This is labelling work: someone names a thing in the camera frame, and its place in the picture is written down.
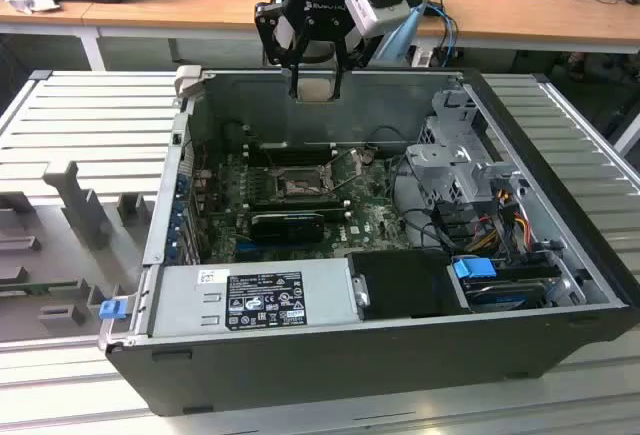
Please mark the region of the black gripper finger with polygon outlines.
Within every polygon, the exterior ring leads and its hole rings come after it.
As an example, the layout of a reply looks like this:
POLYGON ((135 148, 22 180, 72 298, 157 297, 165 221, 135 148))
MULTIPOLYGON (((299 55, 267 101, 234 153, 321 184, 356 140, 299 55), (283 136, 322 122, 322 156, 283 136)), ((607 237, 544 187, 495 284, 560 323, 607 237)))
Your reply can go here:
POLYGON ((354 69, 365 68, 373 56, 373 39, 363 37, 355 26, 339 26, 332 30, 332 43, 335 50, 336 73, 332 99, 341 95, 344 75, 354 69))
POLYGON ((284 3, 258 3, 255 7, 254 21, 262 42, 264 54, 272 65, 280 65, 291 73, 289 96, 298 98, 299 64, 303 55, 303 34, 297 35, 291 27, 291 40, 287 47, 280 44, 276 29, 281 19, 288 25, 284 3))

